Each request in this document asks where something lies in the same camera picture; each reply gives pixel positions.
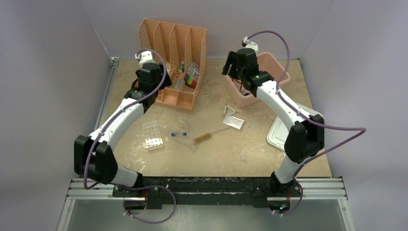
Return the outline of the white clay triangle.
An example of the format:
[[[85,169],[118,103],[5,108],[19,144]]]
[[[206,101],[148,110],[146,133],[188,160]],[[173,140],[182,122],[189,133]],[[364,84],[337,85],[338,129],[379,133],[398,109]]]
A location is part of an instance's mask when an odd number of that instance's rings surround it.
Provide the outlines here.
[[[233,116],[233,115],[235,115],[237,113],[238,112],[234,108],[232,108],[231,106],[229,106],[227,104],[224,106],[224,109],[223,109],[223,116],[224,117]]]

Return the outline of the white plastic bin lid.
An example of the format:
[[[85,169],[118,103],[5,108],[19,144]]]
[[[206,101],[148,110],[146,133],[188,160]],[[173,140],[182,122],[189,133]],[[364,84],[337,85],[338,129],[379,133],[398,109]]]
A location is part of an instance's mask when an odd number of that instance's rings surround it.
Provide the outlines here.
[[[282,120],[278,116],[276,116],[269,130],[266,140],[268,144],[280,149],[282,151],[283,156],[286,156],[284,144],[286,142],[288,134],[289,132],[286,126],[284,125]]]

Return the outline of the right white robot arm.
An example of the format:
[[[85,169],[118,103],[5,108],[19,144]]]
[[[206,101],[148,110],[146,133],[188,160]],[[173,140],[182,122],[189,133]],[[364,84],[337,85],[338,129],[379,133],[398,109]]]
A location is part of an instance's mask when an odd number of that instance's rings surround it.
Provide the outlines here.
[[[272,173],[271,192],[281,196],[289,189],[296,171],[306,160],[324,148],[324,119],[321,115],[311,115],[297,106],[279,87],[277,81],[258,65],[256,52],[245,46],[230,51],[222,74],[239,80],[253,96],[269,106],[281,119],[288,130],[284,144],[286,156]]]

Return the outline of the orange plastic file organizer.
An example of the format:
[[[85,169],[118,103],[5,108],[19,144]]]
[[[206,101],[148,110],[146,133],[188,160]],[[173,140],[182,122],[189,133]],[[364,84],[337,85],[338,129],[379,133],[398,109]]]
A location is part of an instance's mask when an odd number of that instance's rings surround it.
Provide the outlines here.
[[[155,60],[162,56],[172,80],[172,86],[160,90],[157,104],[175,110],[191,112],[198,98],[203,82],[207,61],[207,29],[175,24],[153,19],[144,19],[139,27],[140,47],[156,51]],[[183,82],[180,90],[175,90],[176,74],[184,61],[186,74],[190,63],[200,67],[198,84],[195,89]]]

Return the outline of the aluminium frame rail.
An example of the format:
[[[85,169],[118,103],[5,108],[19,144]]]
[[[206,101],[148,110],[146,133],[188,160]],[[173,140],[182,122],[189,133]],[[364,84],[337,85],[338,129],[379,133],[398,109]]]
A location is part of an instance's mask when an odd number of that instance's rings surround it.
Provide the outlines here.
[[[348,196],[340,178],[300,178],[298,182],[303,188],[303,199],[306,200],[347,200]],[[90,190],[83,187],[83,179],[71,179],[67,200],[143,200],[144,196],[120,196],[115,186],[98,184]]]

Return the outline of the clear test tube rack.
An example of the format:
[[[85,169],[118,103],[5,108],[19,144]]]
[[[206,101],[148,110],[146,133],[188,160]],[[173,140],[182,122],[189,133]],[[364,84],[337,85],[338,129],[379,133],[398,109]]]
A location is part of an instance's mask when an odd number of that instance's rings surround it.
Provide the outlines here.
[[[143,124],[142,129],[145,138],[145,149],[147,151],[163,148],[164,143],[157,121]]]

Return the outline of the green capped tube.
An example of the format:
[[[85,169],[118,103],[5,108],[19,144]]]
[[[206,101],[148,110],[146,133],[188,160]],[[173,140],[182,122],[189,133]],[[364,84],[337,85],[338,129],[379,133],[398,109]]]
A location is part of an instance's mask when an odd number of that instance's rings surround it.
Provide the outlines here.
[[[184,82],[184,70],[185,70],[185,63],[182,61],[179,65],[178,72],[176,74],[176,83],[174,86],[175,90],[180,90],[181,86]]]

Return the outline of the pink plastic bin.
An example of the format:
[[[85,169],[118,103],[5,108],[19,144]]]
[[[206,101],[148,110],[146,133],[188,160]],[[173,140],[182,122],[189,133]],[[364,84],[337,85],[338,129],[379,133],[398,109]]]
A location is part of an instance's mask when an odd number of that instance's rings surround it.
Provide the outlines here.
[[[279,80],[285,69],[270,52],[262,52],[257,55],[257,62],[260,71],[268,72],[275,81]],[[243,109],[260,100],[254,97],[249,91],[241,87],[241,84],[233,80],[230,76],[225,76],[225,87],[239,109]]]

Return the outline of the clear glass beaker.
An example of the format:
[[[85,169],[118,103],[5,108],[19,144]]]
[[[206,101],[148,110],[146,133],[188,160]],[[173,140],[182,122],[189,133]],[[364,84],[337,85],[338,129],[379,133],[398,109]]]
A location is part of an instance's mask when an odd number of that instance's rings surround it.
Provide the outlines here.
[[[178,127],[181,130],[189,130],[191,129],[191,123],[185,119],[177,120]]]

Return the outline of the blue capped test tube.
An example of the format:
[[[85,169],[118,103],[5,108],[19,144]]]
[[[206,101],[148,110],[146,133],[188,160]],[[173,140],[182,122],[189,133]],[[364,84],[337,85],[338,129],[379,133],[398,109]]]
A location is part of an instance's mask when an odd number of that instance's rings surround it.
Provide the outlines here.
[[[186,132],[170,132],[172,137],[188,137]]]

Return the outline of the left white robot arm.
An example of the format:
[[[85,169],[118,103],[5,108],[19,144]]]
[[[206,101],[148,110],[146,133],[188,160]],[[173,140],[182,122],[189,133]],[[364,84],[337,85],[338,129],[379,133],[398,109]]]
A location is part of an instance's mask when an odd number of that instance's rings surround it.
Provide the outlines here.
[[[88,136],[80,135],[74,141],[74,171],[83,177],[84,188],[95,184],[115,184],[125,187],[132,197],[143,192],[143,175],[120,167],[114,149],[130,126],[155,103],[160,90],[172,84],[164,58],[151,49],[136,54],[140,69],[113,114]],[[88,185],[88,179],[95,184]]]

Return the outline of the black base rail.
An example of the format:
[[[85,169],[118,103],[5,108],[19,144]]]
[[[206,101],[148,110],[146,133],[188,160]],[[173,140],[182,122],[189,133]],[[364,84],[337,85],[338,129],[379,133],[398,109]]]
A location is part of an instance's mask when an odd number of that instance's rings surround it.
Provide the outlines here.
[[[298,182],[281,184],[275,177],[142,177],[138,189],[115,186],[113,197],[144,202],[147,209],[163,205],[250,205],[282,212],[301,195]]]

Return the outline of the test tube brush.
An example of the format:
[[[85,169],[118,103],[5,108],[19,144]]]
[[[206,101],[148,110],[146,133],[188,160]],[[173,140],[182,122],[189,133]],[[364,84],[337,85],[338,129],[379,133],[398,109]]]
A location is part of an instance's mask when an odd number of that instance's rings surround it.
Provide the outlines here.
[[[224,130],[227,130],[227,129],[229,129],[229,127],[219,129],[219,130],[214,131],[214,132],[209,132],[209,133],[203,134],[203,135],[201,135],[199,137],[196,137],[196,138],[193,139],[193,144],[198,145],[198,144],[200,144],[200,143],[202,143],[202,142],[204,142],[206,140],[209,140],[214,134],[216,134],[218,132],[221,132],[221,131],[224,131]]]

